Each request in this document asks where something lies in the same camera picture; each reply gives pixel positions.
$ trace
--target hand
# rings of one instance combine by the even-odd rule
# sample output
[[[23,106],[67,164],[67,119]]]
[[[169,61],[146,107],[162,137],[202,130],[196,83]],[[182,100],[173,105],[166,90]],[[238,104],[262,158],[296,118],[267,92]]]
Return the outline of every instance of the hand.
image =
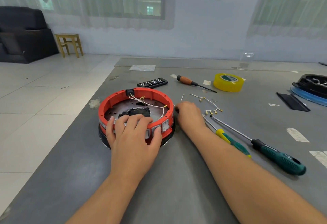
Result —
[[[111,117],[106,127],[111,148],[110,175],[136,188],[158,154],[162,140],[161,127],[156,128],[150,145],[147,145],[145,132],[147,125],[153,121],[152,118],[124,115],[115,123],[116,134],[112,131],[114,121]]]
[[[178,103],[175,106],[178,114],[178,123],[184,132],[189,135],[192,131],[201,130],[206,127],[201,110],[195,105],[187,101]]]

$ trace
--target white wall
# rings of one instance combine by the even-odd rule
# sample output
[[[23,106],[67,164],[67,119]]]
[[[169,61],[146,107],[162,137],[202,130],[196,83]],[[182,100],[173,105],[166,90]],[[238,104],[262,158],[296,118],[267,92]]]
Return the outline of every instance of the white wall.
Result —
[[[251,50],[256,60],[325,61],[325,41],[290,37],[251,37],[247,30],[258,0],[176,0],[171,30],[79,29],[85,53],[153,57],[239,59]]]

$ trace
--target tile floor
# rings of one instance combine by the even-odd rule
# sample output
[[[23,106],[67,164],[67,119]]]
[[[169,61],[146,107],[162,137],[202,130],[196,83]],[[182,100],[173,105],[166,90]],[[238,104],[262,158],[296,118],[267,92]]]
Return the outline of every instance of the tile floor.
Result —
[[[58,54],[28,65],[0,62],[0,215],[119,58]]]

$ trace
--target wooden stool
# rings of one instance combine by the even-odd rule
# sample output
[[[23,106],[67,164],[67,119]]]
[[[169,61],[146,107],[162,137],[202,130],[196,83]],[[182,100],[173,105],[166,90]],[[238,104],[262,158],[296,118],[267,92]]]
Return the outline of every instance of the wooden stool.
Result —
[[[63,47],[66,47],[67,53],[68,53],[68,55],[70,55],[68,44],[73,45],[77,58],[80,57],[79,53],[77,51],[77,48],[80,49],[81,55],[82,56],[84,55],[82,45],[81,45],[81,41],[80,41],[80,37],[79,37],[78,34],[59,33],[59,34],[55,34],[55,37],[57,39],[58,46],[59,46],[60,52],[63,55],[63,57],[66,57],[65,52],[63,51]]]

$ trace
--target screwdriver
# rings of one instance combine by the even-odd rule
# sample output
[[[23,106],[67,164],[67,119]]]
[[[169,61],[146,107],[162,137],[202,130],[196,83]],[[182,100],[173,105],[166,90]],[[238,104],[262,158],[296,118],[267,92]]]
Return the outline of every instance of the screwdriver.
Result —
[[[281,169],[283,169],[285,172],[291,174],[291,175],[297,175],[301,176],[305,174],[306,172],[306,167],[301,164],[300,161],[297,159],[293,158],[292,156],[286,154],[286,153],[281,153],[275,148],[272,148],[266,144],[264,144],[262,141],[259,139],[251,139],[247,137],[246,135],[242,134],[240,131],[237,131],[235,128],[232,128],[231,126],[227,125],[226,123],[218,120],[214,116],[210,115],[210,118],[216,120],[217,122],[225,125],[226,127],[229,127],[231,130],[234,130],[236,133],[242,135],[244,138],[248,139],[251,141],[252,147],[262,153],[264,156],[275,162]]]
[[[219,136],[220,138],[222,138],[224,141],[226,141],[228,144],[231,144],[232,146],[234,146],[235,148],[237,148],[238,150],[240,150],[242,153],[244,153],[246,156],[251,158],[250,153],[247,151],[247,149],[245,147],[243,147],[240,143],[236,142],[233,138],[231,138],[230,136],[228,136],[223,129],[216,129],[207,119],[204,118],[204,115],[202,115],[203,119],[209,123],[209,125],[216,130],[216,135]]]
[[[190,80],[189,78],[186,78],[186,77],[184,77],[184,76],[180,76],[180,75],[178,75],[178,76],[177,76],[177,80],[178,80],[179,82],[183,83],[183,84],[186,84],[186,85],[195,85],[195,86],[199,86],[199,87],[202,87],[202,88],[204,88],[204,89],[207,89],[207,90],[210,90],[210,91],[212,91],[212,92],[217,93],[216,91],[211,90],[211,89],[209,89],[209,88],[207,88],[207,87],[204,87],[204,86],[202,86],[202,85],[199,85],[198,83],[196,83],[196,82],[194,82],[194,81],[192,81],[192,80]]]

